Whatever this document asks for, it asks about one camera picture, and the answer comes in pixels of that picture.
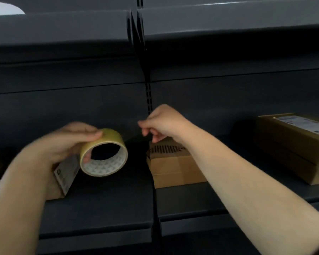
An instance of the small cardboard box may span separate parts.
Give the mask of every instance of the small cardboard box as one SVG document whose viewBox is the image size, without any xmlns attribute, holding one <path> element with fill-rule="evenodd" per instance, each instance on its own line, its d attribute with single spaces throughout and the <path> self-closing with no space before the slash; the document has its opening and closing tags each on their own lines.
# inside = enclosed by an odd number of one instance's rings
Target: small cardboard box
<svg viewBox="0 0 319 255">
<path fill-rule="evenodd" d="M 319 184 L 319 118 L 293 113 L 259 116 L 254 142 L 307 183 Z"/>
<path fill-rule="evenodd" d="M 189 151 L 172 138 L 150 143 L 147 163 L 156 189 L 207 181 Z"/>
<path fill-rule="evenodd" d="M 70 156 L 52 167 L 47 185 L 46 200 L 61 199 L 66 196 L 80 169 L 77 155 Z"/>
</svg>

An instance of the packing tape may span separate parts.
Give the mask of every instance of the packing tape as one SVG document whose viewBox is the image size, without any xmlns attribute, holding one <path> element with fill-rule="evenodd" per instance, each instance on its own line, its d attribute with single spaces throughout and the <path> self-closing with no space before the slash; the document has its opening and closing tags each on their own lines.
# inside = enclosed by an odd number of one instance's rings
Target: packing tape
<svg viewBox="0 0 319 255">
<path fill-rule="evenodd" d="M 81 169 L 84 171 L 84 173 L 97 177 L 108 176 L 117 172 L 125 165 L 128 159 L 128 150 L 125 147 L 122 136 L 120 136 L 120 134 L 113 129 L 104 128 L 101 129 L 101 131 L 103 132 L 102 137 L 96 141 L 86 142 L 80 151 Z M 120 146 L 117 154 L 105 160 L 91 159 L 88 163 L 83 163 L 83 158 L 87 152 L 94 147 L 108 143 Z"/>
</svg>

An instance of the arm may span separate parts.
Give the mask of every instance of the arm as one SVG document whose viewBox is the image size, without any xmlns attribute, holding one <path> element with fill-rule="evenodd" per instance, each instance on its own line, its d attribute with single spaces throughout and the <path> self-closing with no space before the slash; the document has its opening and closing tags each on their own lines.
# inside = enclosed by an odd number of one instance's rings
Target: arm
<svg viewBox="0 0 319 255">
<path fill-rule="evenodd" d="M 34 254 L 52 164 L 93 141 L 101 132 L 71 123 L 26 146 L 0 181 L 0 255 Z"/>
<path fill-rule="evenodd" d="M 288 188 L 167 105 L 138 123 L 157 142 L 190 151 L 221 201 L 263 255 L 310 255 L 319 248 L 319 212 Z"/>
</svg>

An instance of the person's left arm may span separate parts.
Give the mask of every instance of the person's left arm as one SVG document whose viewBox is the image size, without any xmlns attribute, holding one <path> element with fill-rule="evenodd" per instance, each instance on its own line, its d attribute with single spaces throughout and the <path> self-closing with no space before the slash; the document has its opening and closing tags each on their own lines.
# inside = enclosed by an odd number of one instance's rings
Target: person's left arm
<svg viewBox="0 0 319 255">
<path fill-rule="evenodd" d="M 27 145 L 0 180 L 0 255 L 35 254 L 49 171 L 102 132 L 70 123 Z"/>
</svg>

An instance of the hand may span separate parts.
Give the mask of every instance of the hand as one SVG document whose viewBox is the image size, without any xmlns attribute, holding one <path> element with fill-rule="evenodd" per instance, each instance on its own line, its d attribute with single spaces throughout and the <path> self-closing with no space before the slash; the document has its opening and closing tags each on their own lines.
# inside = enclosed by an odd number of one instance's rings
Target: hand
<svg viewBox="0 0 319 255">
<path fill-rule="evenodd" d="M 72 122 L 33 141 L 18 154 L 16 159 L 42 161 L 52 166 L 72 154 L 78 154 L 82 142 L 94 141 L 101 136 L 102 132 L 96 127 L 82 122 Z M 87 154 L 84 162 L 88 162 L 90 157 L 91 154 Z"/>
<path fill-rule="evenodd" d="M 178 111 L 168 105 L 157 107 L 146 120 L 139 121 L 143 136 L 152 133 L 152 142 L 156 143 L 165 137 L 172 137 L 175 141 L 180 141 L 180 134 L 189 125 L 192 125 Z"/>
</svg>

